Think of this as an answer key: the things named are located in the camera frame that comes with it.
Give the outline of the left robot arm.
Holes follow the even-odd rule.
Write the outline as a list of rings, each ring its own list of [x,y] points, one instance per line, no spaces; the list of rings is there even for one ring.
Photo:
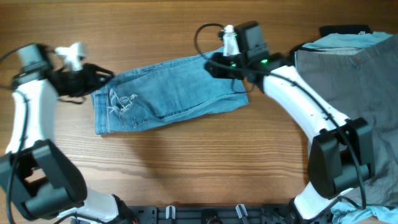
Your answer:
[[[134,212],[116,195],[87,187],[79,169],[55,145],[55,108],[59,101],[80,104],[114,74],[86,63],[81,42],[50,49],[28,44],[16,49],[22,63],[12,78],[15,113],[11,140],[1,157],[1,187],[6,213],[29,221],[61,223],[137,223]]]

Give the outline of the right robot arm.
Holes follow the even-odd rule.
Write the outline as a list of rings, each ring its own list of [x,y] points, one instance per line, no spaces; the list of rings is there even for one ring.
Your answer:
[[[329,223],[347,193],[376,173],[371,127],[332,107],[282,54],[269,52],[256,21],[220,26],[223,51],[206,59],[214,78],[247,80],[286,110],[308,139],[308,178],[287,204],[265,204],[266,223]]]

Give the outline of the light blue denim jeans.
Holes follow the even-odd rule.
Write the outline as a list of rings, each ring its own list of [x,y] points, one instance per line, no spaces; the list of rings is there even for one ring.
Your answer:
[[[201,55],[116,75],[91,94],[95,133],[138,132],[249,103],[239,80],[213,78]]]

